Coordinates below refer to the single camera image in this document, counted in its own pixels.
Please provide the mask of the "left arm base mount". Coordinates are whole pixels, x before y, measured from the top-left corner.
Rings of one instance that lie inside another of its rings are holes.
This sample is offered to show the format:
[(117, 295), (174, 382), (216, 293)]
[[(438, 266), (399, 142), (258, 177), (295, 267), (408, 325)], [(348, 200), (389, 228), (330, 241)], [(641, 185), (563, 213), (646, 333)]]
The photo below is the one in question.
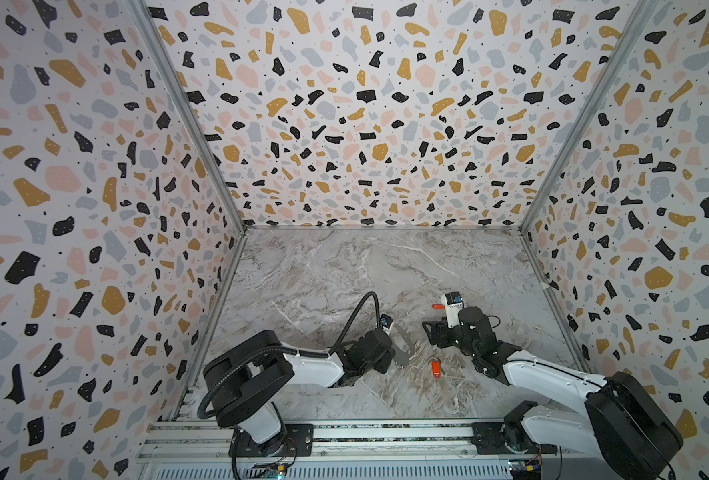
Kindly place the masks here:
[(313, 441), (312, 423), (284, 424), (278, 434), (265, 442), (254, 441), (248, 432), (238, 428), (232, 436), (230, 456), (234, 458), (310, 457)]

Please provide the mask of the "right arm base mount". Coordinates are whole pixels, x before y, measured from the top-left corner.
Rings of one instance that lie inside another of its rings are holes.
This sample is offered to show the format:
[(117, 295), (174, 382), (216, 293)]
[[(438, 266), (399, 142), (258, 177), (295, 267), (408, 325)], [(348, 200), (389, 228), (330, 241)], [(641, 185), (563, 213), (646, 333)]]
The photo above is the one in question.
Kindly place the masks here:
[(538, 406), (534, 401), (523, 401), (503, 419), (472, 424), (471, 443), (479, 455), (530, 455), (557, 454), (558, 447), (538, 444), (524, 428), (524, 417)]

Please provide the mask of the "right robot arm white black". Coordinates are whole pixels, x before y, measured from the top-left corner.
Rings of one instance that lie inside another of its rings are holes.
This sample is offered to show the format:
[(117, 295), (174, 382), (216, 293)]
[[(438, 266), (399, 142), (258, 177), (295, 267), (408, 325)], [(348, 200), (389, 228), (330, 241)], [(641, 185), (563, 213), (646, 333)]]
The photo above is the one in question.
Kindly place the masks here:
[(602, 376), (544, 360), (500, 340), (478, 307), (450, 305), (422, 328), (432, 346), (458, 349), (486, 378), (560, 405), (521, 402), (498, 433), (506, 450), (530, 454), (552, 445), (602, 460), (623, 479), (675, 478), (672, 461), (684, 439), (631, 374)]

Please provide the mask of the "metal keyring plate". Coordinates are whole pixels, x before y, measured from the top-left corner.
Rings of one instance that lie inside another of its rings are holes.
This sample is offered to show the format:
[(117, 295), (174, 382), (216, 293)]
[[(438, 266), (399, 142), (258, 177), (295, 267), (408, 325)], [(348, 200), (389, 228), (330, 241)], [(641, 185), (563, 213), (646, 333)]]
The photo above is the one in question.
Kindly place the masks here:
[(394, 362), (398, 368), (407, 367), (416, 353), (415, 340), (404, 327), (398, 324), (392, 326), (390, 336), (395, 350)]

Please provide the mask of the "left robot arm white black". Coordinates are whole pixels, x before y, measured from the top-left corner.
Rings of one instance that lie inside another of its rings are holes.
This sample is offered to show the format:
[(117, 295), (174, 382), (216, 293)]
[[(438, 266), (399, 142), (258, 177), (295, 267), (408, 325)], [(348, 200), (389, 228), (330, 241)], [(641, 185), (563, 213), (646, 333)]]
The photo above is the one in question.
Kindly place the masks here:
[(274, 398), (289, 385), (352, 387), (364, 375), (389, 371), (396, 356), (384, 328), (330, 351), (304, 350), (280, 342), (264, 330), (204, 366), (206, 393), (196, 417), (236, 428), (260, 446), (286, 438), (286, 425)]

